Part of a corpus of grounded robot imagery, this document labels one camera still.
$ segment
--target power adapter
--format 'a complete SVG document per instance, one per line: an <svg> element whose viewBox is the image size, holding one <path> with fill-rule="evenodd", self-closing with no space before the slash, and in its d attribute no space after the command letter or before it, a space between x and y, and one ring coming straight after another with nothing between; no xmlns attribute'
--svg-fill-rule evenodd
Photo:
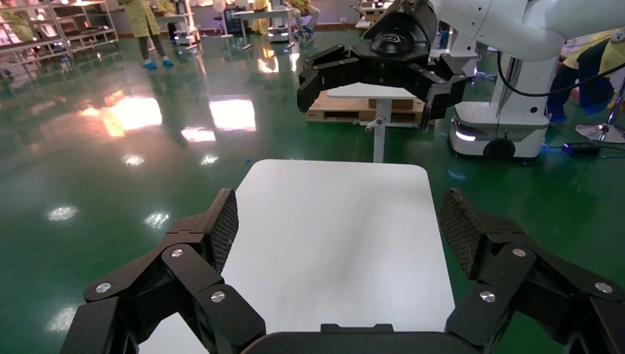
<svg viewBox="0 0 625 354"><path fill-rule="evenodd" d="M562 151L570 156L598 156L601 148L592 142L566 142Z"/></svg>

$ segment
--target green epoxy floor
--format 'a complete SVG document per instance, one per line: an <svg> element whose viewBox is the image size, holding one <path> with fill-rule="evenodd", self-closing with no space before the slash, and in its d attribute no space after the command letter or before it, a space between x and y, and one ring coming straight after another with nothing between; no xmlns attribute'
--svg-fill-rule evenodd
<svg viewBox="0 0 625 354"><path fill-rule="evenodd" d="M119 51L102 50L101 60L92 53L32 80L2 81L0 353L56 353L89 283L149 251L173 220L205 210L219 189L236 188L254 162L371 161L372 134L307 124L296 108L301 59L357 36L321 32L301 56L277 46L270 59L258 37L248 53L207 38L202 53L173 53L175 67L156 72L140 67L127 40ZM493 72L493 62L483 53L481 69ZM486 99L492 87L478 82L466 99ZM581 141L574 126L595 122L574 103L568 110L570 121L549 129L552 145ZM423 166L437 206L445 189L459 187L546 249L625 285L623 161L457 158L447 146L452 115L427 133L389 129L386 162ZM458 300L471 283L446 253ZM516 315L497 353L531 352L560 348Z"/></svg>

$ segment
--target desk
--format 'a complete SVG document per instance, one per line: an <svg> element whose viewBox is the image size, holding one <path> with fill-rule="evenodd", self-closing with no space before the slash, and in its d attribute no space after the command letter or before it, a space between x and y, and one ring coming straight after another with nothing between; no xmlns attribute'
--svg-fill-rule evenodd
<svg viewBox="0 0 625 354"><path fill-rule="evenodd" d="M239 232L222 275L267 333L322 323L443 331L454 301L423 168L264 160L237 200ZM206 354L177 314L140 348Z"/></svg>
<svg viewBox="0 0 625 354"><path fill-rule="evenodd" d="M233 13L233 16L238 16L241 19L241 28L243 30L243 42L245 43L245 46L243 47L243 50L248 50L252 47L251 44L248 44L248 35L245 32L245 23L244 20L257 20L260 18L286 18L286 23L287 23L287 27L289 30L289 45L288 48L292 47L294 45L292 38L293 36L291 35L291 26L289 24L289 14L291 13L292 9L282 9L282 10L271 10L271 11L259 11L259 12L254 12L254 11L239 11L238 13Z"/></svg>
<svg viewBox="0 0 625 354"><path fill-rule="evenodd" d="M405 127L391 123L391 101L392 100L414 100L415 97L403 88L368 85L365 83L354 83L347 86L333 88L328 91L331 98L371 98L377 100L375 112L376 119L366 125L367 131L374 129L373 140L373 162L384 162L384 140L386 127Z"/></svg>

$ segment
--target blue pants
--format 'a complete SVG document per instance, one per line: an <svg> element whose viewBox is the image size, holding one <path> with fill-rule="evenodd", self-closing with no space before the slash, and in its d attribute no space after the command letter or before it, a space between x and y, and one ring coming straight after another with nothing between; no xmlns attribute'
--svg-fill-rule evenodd
<svg viewBox="0 0 625 354"><path fill-rule="evenodd" d="M597 75L608 41L609 39L602 41L583 52L577 60L579 69L561 65L551 84L551 91L575 85L576 80L583 81ZM566 120L564 104L567 102L571 92L572 89L552 94L547 99L547 114L551 114L552 122L564 122ZM598 77L580 86L579 106L587 114L594 114L603 111L610 103L613 95L614 87L612 87L610 79Z"/></svg>

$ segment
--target worker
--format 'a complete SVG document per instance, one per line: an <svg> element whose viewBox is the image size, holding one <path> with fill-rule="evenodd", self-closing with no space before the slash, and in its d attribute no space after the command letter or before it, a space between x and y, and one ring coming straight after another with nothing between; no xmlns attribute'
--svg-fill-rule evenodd
<svg viewBox="0 0 625 354"><path fill-rule="evenodd" d="M310 6L310 0L288 0L291 7L293 7L293 17L297 23L298 35L301 37L304 31L309 35L313 35L313 28L317 24L319 19L319 9ZM301 21L302 17L310 16L308 24L304 25Z"/></svg>
<svg viewBox="0 0 625 354"><path fill-rule="evenodd" d="M15 4L13 0L2 0L0 2L0 9L16 6L18 5ZM21 42L36 40L35 34L32 32L30 26L28 25L26 13L24 11L6 11L3 12L1 15L2 19L9 23L11 30Z"/></svg>
<svg viewBox="0 0 625 354"><path fill-rule="evenodd" d="M254 11L271 11L271 4L269 0L254 0L252 5ZM261 35L266 35L269 32L269 18L258 18L254 20L252 24L252 30L260 33Z"/></svg>
<svg viewBox="0 0 625 354"><path fill-rule="evenodd" d="M176 10L172 0L158 0L156 9L165 16L176 15ZM170 42L172 44L176 44L175 33L177 30L175 22L167 22L167 31L170 34Z"/></svg>
<svg viewBox="0 0 625 354"><path fill-rule="evenodd" d="M152 43L157 53L163 59L164 66L173 66L174 63L165 55L161 39L158 37L161 30L158 28L156 18L150 9L147 0L119 0L124 5L133 35L139 40L139 50L143 57L143 67L149 70L156 69L156 64L150 59L150 52L147 49L147 39L152 38Z"/></svg>
<svg viewBox="0 0 625 354"><path fill-rule="evenodd" d="M556 73L551 91L572 86L577 80L586 80L622 63L625 63L625 29L600 32L567 57ZM614 87L608 77L597 77L580 86L579 106L586 114L603 111L612 101ZM545 113L552 123L566 121L564 104L571 92L572 89L549 96Z"/></svg>

